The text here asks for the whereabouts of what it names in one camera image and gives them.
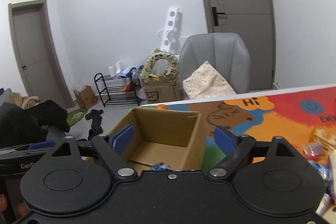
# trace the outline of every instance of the small cardboard box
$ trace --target small cardboard box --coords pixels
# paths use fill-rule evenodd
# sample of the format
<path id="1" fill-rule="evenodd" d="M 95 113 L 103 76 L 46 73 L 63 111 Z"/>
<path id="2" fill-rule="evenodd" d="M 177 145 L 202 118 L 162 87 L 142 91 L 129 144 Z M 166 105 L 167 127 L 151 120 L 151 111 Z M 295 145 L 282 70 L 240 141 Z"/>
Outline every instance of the small cardboard box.
<path id="1" fill-rule="evenodd" d="M 201 169 L 205 135 L 199 112 L 135 107 L 109 134 L 128 124 L 134 136 L 121 157 L 138 174 L 160 162 L 172 170 Z"/>
<path id="2" fill-rule="evenodd" d="M 87 85 L 80 92 L 75 91 L 75 96 L 78 105 L 83 109 L 89 109 L 90 107 L 93 107 L 95 104 L 97 104 L 97 98 L 89 85 Z"/>
<path id="3" fill-rule="evenodd" d="M 142 87 L 149 104 L 181 100 L 177 78 L 172 75 L 142 80 Z"/>

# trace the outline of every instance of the door handle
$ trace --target door handle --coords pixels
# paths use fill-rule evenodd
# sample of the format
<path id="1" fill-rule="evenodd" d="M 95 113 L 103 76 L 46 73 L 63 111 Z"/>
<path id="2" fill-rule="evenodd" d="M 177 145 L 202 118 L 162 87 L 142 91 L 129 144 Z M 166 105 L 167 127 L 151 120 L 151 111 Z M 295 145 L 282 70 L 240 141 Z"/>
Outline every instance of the door handle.
<path id="1" fill-rule="evenodd" d="M 213 15 L 213 23 L 215 26 L 219 26 L 218 25 L 218 17 L 217 15 L 226 15 L 226 13 L 218 13 L 217 12 L 217 7 L 211 7 L 212 8 L 212 15 Z"/>

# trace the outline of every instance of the screw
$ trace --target screw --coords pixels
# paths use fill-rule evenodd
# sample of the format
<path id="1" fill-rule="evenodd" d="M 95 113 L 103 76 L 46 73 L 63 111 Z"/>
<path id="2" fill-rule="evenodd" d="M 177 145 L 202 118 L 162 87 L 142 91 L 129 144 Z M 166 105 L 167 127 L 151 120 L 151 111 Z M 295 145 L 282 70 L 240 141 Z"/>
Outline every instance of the screw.
<path id="1" fill-rule="evenodd" d="M 118 170 L 118 174 L 122 177 L 129 177 L 134 174 L 134 170 L 131 168 L 121 168 Z"/>
<path id="2" fill-rule="evenodd" d="M 223 177 L 226 175 L 226 171 L 222 168 L 215 168 L 210 170 L 210 175 L 214 177 Z"/>
<path id="3" fill-rule="evenodd" d="M 177 179 L 177 175 L 170 174 L 170 175 L 168 175 L 168 178 L 169 179 Z"/>

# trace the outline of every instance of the black metal rack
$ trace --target black metal rack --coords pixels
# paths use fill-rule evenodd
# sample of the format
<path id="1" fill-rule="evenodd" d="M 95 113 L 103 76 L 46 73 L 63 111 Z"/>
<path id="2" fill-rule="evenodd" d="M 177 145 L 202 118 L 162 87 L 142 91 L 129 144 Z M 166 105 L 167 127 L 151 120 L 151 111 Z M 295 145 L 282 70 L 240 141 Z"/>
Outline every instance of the black metal rack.
<path id="1" fill-rule="evenodd" d="M 133 90 L 129 92 L 130 94 L 132 94 L 131 96 L 129 96 L 129 94 L 126 93 L 125 91 L 120 90 L 120 88 L 123 87 L 122 85 L 120 86 L 107 86 L 106 85 L 106 81 L 123 79 L 123 77 L 120 77 L 120 76 L 112 77 L 110 75 L 103 75 L 102 73 L 97 73 L 94 76 L 94 82 L 96 84 L 99 97 L 104 107 L 113 106 L 113 105 L 138 105 L 138 106 L 140 105 L 140 103 L 143 101 L 141 98 L 137 96 L 137 91 L 140 90 L 141 88 L 140 80 L 134 79 L 132 77 L 132 71 L 136 69 L 137 68 L 134 67 L 134 68 L 131 68 L 130 70 L 129 78 L 131 80 L 132 90 Z M 104 83 L 104 88 L 102 90 L 100 90 L 100 88 L 98 87 L 98 84 L 97 84 L 98 82 Z M 115 95 L 120 95 L 120 94 L 123 94 L 123 95 L 125 94 L 126 96 L 115 97 Z M 104 101 L 102 96 L 108 96 L 108 99 Z"/>

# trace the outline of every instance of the gray door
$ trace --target gray door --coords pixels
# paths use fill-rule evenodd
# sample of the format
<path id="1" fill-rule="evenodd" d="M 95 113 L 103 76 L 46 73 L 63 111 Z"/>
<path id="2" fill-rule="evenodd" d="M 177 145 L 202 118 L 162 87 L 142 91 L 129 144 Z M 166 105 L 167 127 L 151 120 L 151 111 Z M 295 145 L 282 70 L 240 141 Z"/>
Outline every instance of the gray door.
<path id="1" fill-rule="evenodd" d="M 43 29 L 46 24 L 42 20 L 45 18 L 40 8 L 13 12 L 13 29 L 27 93 L 42 101 L 53 100 L 65 108 L 46 48 L 48 31 Z"/>
<path id="2" fill-rule="evenodd" d="M 204 0 L 204 2 L 208 10 L 209 32 L 234 32 L 244 40 L 251 56 L 250 90 L 272 88 L 274 31 L 271 0 Z M 218 13 L 225 15 L 214 15 L 213 7 Z"/>

